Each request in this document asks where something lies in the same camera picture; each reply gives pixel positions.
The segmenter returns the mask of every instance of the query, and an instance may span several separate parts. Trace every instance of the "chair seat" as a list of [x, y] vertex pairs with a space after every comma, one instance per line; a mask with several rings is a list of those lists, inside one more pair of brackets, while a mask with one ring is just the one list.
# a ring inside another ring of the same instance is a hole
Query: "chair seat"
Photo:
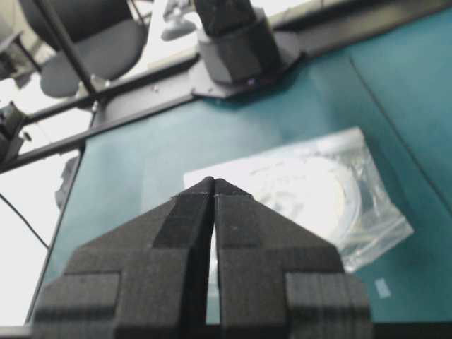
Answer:
[[[112, 80], [138, 61], [144, 44], [142, 27], [133, 20], [124, 20], [75, 45], [90, 74]], [[63, 52], [58, 52], [42, 67], [41, 88], [49, 96], [75, 95], [79, 81]]]

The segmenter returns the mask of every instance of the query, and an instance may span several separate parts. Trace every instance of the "small white label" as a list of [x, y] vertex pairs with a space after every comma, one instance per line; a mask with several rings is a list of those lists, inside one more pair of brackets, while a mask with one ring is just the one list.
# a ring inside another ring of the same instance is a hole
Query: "small white label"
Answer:
[[375, 280], [375, 286], [380, 299], [389, 298], [391, 296], [391, 291], [383, 278]]

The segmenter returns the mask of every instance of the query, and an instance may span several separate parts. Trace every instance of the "plastic bag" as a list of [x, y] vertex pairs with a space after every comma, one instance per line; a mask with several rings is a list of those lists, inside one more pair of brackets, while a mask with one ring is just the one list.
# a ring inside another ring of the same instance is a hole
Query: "plastic bag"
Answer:
[[413, 233], [358, 128], [187, 173], [185, 186], [206, 176], [226, 179], [334, 244], [348, 272]]

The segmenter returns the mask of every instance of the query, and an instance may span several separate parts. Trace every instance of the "black office chair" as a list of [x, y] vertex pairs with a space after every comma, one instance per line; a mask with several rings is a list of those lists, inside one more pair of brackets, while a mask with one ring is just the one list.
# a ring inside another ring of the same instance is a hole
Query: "black office chair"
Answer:
[[[138, 61], [145, 30], [126, 0], [50, 0], [90, 74], [112, 80]], [[41, 88], [52, 97], [75, 95], [80, 81], [32, 0], [20, 0], [31, 28], [56, 55], [42, 65]]]

